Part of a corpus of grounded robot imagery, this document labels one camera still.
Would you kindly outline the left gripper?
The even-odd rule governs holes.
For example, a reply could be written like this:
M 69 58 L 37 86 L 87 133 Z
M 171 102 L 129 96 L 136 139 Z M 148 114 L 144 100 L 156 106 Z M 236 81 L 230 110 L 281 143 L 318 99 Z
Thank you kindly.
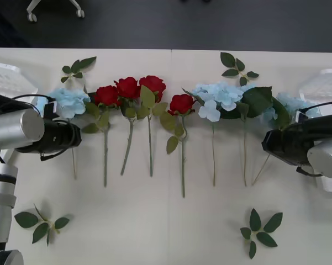
M 81 139 L 81 129 L 72 123 L 68 123 L 69 128 L 71 129 L 72 136 L 69 142 L 69 148 L 74 148 L 80 145 L 82 139 Z

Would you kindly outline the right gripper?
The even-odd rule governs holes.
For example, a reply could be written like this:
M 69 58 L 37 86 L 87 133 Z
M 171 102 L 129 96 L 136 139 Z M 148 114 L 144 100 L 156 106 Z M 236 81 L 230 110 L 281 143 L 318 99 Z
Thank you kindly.
M 266 133 L 261 145 L 264 151 L 285 163 L 292 163 L 285 152 L 284 134 L 292 126 L 289 125 L 284 129 L 273 129 Z

